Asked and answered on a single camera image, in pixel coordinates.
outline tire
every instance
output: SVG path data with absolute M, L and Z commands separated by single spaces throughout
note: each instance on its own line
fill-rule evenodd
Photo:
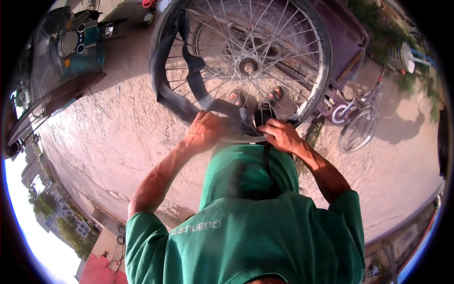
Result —
M 156 50 L 157 46 L 160 43 L 160 40 L 165 36 L 166 32 L 171 28 L 174 23 L 174 19 L 181 12 L 184 8 L 193 0 L 174 0 L 172 1 L 165 11 L 160 15 L 156 27 L 153 31 L 151 37 L 151 44 L 150 44 L 150 54 L 152 55 L 153 52 Z M 303 0 L 293 0 L 292 4 L 297 6 L 301 9 L 307 17 L 311 20 L 313 25 L 316 27 L 317 35 L 319 36 L 319 40 L 322 44 L 323 49 L 323 66 L 321 67 L 320 71 L 320 81 L 318 83 L 318 88 L 314 91 L 314 93 L 309 97 L 308 101 L 305 104 L 304 109 L 301 110 L 300 115 L 294 115 L 294 117 L 287 122 L 290 122 L 295 128 L 299 126 L 303 121 L 305 121 L 313 112 L 317 104 L 322 100 L 323 94 L 326 92 L 328 88 L 328 79 L 330 77 L 331 71 L 331 64 L 332 64 L 332 48 L 331 48 L 331 41 L 328 36 L 328 32 L 325 28 L 324 23 L 322 22 L 320 16 L 317 14 L 315 9 L 310 3 L 307 3 Z M 168 79 L 164 80 L 164 83 L 169 85 Z M 173 112 L 185 125 L 190 125 L 191 121 L 186 121 L 183 117 L 179 117 L 178 114 Z M 242 134 L 236 134 L 228 139 L 224 139 L 224 141 L 229 142 L 236 142 L 236 143 L 251 143 L 251 142 L 261 142 L 265 141 L 265 137 L 252 137 Z
M 353 153 L 361 148 L 363 148 L 367 143 L 370 142 L 370 140 L 373 137 L 373 134 L 375 132 L 375 129 L 377 127 L 377 114 L 374 115 L 372 118 L 372 125 L 369 128 L 369 133 L 367 134 L 367 137 L 356 147 L 353 147 L 351 149 L 348 149 L 345 147 L 344 142 L 346 143 L 346 139 L 348 139 L 348 136 L 346 136 L 347 132 L 349 129 L 351 129 L 354 125 L 355 122 L 357 122 L 359 119 L 364 119 L 365 116 L 370 115 L 370 113 L 373 111 L 372 108 L 365 109 L 361 111 L 350 123 L 348 123 L 344 128 L 342 129 L 342 132 L 340 133 L 339 136 L 339 149 L 341 152 L 345 154 Z

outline dirt road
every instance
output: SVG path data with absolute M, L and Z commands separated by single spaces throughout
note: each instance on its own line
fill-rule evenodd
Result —
M 125 221 L 128 201 L 145 174 L 183 137 L 186 127 L 156 102 L 148 74 L 153 27 L 131 24 L 125 40 L 106 42 L 107 76 L 93 95 L 72 104 L 39 130 L 44 150 L 63 186 L 90 214 L 95 206 Z M 365 64 L 355 82 L 371 88 L 380 68 Z M 436 191 L 437 125 L 421 95 L 399 95 L 385 79 L 377 134 L 353 154 L 341 154 L 341 128 L 325 124 L 317 146 L 360 194 L 366 242 L 391 229 Z M 193 158 L 176 177 L 158 213 L 173 227 L 198 209 L 211 153 Z M 310 174 L 300 177 L 304 194 L 327 208 Z

